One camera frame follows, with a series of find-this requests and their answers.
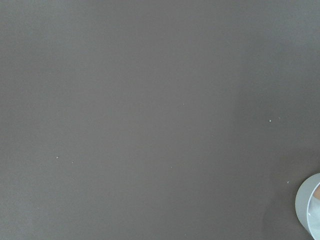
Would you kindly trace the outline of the white ceramic bowl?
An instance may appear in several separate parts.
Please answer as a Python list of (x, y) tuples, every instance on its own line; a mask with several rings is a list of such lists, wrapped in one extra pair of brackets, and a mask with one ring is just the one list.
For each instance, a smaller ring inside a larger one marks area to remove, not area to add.
[(298, 188), (295, 197), (296, 216), (314, 240), (320, 239), (320, 200), (313, 196), (320, 185), (320, 174), (307, 178)]

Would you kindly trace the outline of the brown egg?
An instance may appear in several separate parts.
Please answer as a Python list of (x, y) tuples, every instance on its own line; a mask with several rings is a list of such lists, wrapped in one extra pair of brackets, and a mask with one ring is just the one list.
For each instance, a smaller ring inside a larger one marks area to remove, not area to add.
[(320, 185), (318, 185), (318, 187), (313, 192), (313, 197), (320, 200)]

